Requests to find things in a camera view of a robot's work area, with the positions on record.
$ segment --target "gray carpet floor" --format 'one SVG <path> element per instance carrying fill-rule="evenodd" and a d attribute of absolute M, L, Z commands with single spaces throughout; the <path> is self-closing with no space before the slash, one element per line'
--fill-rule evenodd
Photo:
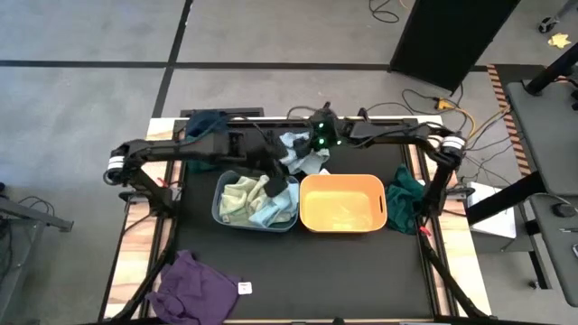
<path fill-rule="evenodd" d="M 557 58 L 563 51 L 549 47 L 536 25 L 563 2 L 523 0 L 479 64 L 548 64 Z M 0 60 L 164 61 L 183 4 L 3 1 Z M 178 60 L 388 63 L 408 14 L 397 1 L 390 9 L 401 16 L 400 23 L 375 21 L 362 0 L 196 0 Z M 571 33 L 578 30 L 577 15 L 570 13 L 556 28 L 570 33 L 572 41 L 578 36 Z M 38 195 L 52 202 L 59 216 L 75 221 L 69 234 L 45 232 L 15 319 L 42 324 L 96 319 L 123 217 L 120 189 L 106 186 L 102 172 L 112 148 L 145 135 L 162 76 L 160 69 L 0 68 L 0 181 L 14 199 Z M 377 102 L 401 101 L 404 88 L 449 95 L 384 72 L 176 70 L 162 116 L 214 107 L 263 107 L 267 116 L 280 116 L 289 107 L 318 107 L 326 100 L 347 115 Z M 478 121 L 498 111 L 487 73 L 472 72 L 463 88 L 461 105 Z M 432 102 L 410 101 L 433 112 Z M 373 113 L 406 112 L 383 107 Z M 462 117 L 450 113 L 443 119 L 458 127 Z M 479 145 L 506 135 L 498 123 Z M 507 145 L 471 157 L 487 159 Z M 486 166 L 509 181 L 520 177 L 511 149 Z M 465 162 L 460 175 L 476 170 Z M 484 173 L 479 181 L 504 185 Z M 535 277 L 526 254 L 479 255 L 479 260 L 495 315 L 575 324 L 578 311 L 565 303 L 550 264 L 555 288 L 533 291 L 526 286 Z"/>

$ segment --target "purple shirt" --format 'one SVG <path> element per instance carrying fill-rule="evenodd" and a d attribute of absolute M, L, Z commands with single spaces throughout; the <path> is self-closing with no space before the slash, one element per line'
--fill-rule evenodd
<path fill-rule="evenodd" d="M 159 290 L 146 295 L 161 320 L 181 325 L 219 325 L 237 301 L 240 278 L 221 274 L 183 250 L 172 265 L 161 270 L 161 280 Z"/>

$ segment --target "orange bin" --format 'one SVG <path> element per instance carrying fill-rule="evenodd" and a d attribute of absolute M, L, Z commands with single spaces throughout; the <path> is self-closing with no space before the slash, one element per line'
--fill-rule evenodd
<path fill-rule="evenodd" d="M 299 196 L 299 218 L 311 231 L 369 232 L 387 221 L 386 193 L 373 175 L 309 175 Z"/>

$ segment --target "white paper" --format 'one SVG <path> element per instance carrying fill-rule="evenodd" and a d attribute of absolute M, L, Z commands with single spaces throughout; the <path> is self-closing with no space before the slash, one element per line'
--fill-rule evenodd
<path fill-rule="evenodd" d="M 238 283 L 238 294 L 253 293 L 253 285 L 251 283 Z"/>
<path fill-rule="evenodd" d="M 477 182 L 468 183 L 468 187 L 476 190 L 468 197 L 468 207 L 471 207 L 481 200 L 484 200 L 487 197 L 500 191 L 500 189 L 496 189 Z M 470 229 L 491 235 L 516 238 L 516 220 L 514 217 L 514 208 L 506 209 L 493 217 L 489 217 L 485 220 L 475 223 L 470 226 Z"/>

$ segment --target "blue plastic bin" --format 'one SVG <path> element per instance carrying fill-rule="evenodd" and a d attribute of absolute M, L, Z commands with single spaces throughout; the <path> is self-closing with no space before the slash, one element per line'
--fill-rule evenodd
<path fill-rule="evenodd" d="M 295 222 L 297 222 L 297 214 L 298 214 L 299 208 L 297 208 L 297 212 L 295 212 L 295 214 L 293 216 L 291 216 L 291 219 L 289 221 L 274 223 L 273 225 L 266 227 L 266 228 L 258 227 L 258 226 L 255 226 L 255 227 L 233 226 L 233 225 L 230 225 L 228 223 L 223 222 L 223 220 L 220 218 L 220 215 L 219 215 L 220 195 L 225 190 L 225 185 L 235 184 L 238 182 L 239 178 L 241 178 L 241 175 L 239 175 L 238 173 L 233 172 L 233 171 L 227 171 L 227 172 L 224 172 L 222 175 L 220 175 L 219 182 L 217 183 L 217 188 L 215 189 L 215 196 L 213 197 L 213 207 L 211 210 L 213 218 L 215 219 L 215 221 L 219 222 L 223 226 L 227 226 L 227 227 L 231 227 L 231 228 L 247 229 L 247 230 L 285 232 L 285 231 L 288 231 L 289 229 L 291 229 L 291 227 L 295 224 Z M 295 177 L 293 177 L 293 176 L 288 177 L 287 181 L 289 181 L 290 183 L 299 183 L 299 181 L 297 179 L 295 179 Z"/>

